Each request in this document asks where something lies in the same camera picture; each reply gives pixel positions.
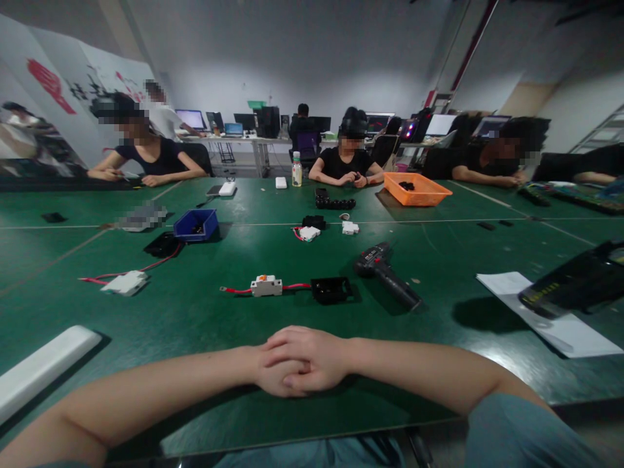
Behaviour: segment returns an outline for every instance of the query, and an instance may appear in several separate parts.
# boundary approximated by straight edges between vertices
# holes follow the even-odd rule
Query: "orange tray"
[[[421,174],[409,172],[385,172],[383,186],[401,205],[405,206],[436,206],[444,197],[453,195],[449,189],[427,179]],[[400,182],[411,182],[414,190],[405,190]]]

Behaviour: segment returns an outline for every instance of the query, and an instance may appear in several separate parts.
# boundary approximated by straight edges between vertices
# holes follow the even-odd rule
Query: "cordless drill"
[[[390,294],[410,311],[413,311],[423,300],[387,264],[386,257],[389,253],[390,244],[381,242],[362,252],[353,264],[353,269],[359,276],[364,276],[365,278],[376,276]]]

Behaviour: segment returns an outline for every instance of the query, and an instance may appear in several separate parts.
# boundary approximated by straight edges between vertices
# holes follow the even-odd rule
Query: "green workbench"
[[[233,197],[205,206],[217,209],[222,238],[186,246],[178,257],[152,270],[149,284],[136,296],[109,296],[97,285],[76,280],[152,263],[143,247],[171,229],[126,233],[95,226],[154,194],[157,203],[175,213],[167,221],[171,225],[202,202],[215,183],[222,181],[194,180],[166,192],[76,193],[75,205],[70,194],[39,194],[44,208],[32,194],[11,195],[10,202],[5,200],[9,194],[0,195],[0,374],[72,325],[107,338],[62,382],[0,427],[0,449],[86,382],[159,359],[260,344],[290,324],[343,337],[460,346],[500,363],[553,405],[624,397],[624,356],[566,359],[475,280],[477,273],[507,271],[536,280],[624,227],[622,219],[563,202],[542,209],[504,190],[446,181],[443,185],[454,195],[438,207],[409,208],[381,187],[328,187],[332,198],[357,201],[350,213],[360,233],[351,237],[341,233],[339,211],[315,208],[318,185],[306,182],[302,188],[276,190],[270,179],[238,179]],[[68,221],[51,228],[35,216],[44,210],[59,211]],[[300,242],[290,227],[314,214],[334,224],[313,242]],[[501,219],[513,226],[498,224]],[[479,220],[495,224],[496,230],[477,226]],[[396,273],[424,299],[415,313],[406,313],[375,279],[353,273],[359,253],[384,240],[393,243],[390,262]],[[245,289],[259,274],[275,274],[285,284],[348,276],[356,294],[348,303],[321,306],[309,291],[266,298],[219,291],[220,286]],[[580,317],[624,346],[621,311]],[[451,417],[431,402],[364,378],[348,378],[333,391],[303,400],[274,398],[250,387],[159,424],[112,458],[229,450]]]

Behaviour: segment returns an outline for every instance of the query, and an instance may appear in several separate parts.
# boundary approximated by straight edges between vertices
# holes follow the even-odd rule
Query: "laptop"
[[[242,138],[242,124],[241,123],[226,123],[226,137],[228,138]]]

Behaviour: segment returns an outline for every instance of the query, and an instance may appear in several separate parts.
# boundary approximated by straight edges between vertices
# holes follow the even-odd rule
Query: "blue plastic bin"
[[[203,224],[203,233],[193,234],[193,228],[200,223]],[[218,226],[216,210],[188,210],[175,222],[174,236],[183,242],[203,242],[210,239]]]

